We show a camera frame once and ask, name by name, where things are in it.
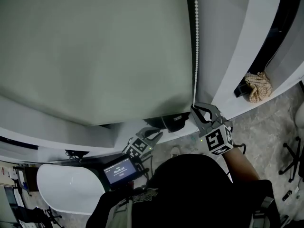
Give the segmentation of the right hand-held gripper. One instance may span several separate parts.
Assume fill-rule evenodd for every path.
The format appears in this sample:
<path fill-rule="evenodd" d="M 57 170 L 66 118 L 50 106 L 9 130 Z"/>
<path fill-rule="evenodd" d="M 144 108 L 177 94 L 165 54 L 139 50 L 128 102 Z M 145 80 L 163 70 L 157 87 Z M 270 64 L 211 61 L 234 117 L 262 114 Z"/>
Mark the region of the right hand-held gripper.
<path fill-rule="evenodd" d="M 232 123 L 220 116 L 219 109 L 207 103 L 196 103 L 190 111 L 200 131 L 199 138 L 205 150 L 213 155 L 222 155 L 233 148 L 231 135 Z M 206 120 L 201 111 L 209 113 L 210 120 Z"/>

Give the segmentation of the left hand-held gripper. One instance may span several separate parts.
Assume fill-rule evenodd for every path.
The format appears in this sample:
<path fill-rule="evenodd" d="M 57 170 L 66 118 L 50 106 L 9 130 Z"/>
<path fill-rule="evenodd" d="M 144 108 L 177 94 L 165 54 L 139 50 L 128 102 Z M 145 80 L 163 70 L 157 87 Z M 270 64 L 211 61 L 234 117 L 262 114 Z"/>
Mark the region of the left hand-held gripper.
<path fill-rule="evenodd" d="M 162 136 L 163 132 L 160 132 L 159 128 L 144 127 L 129 139 L 122 154 L 127 154 L 130 159 L 136 158 L 143 160 L 151 154 L 153 147 L 158 143 Z"/>

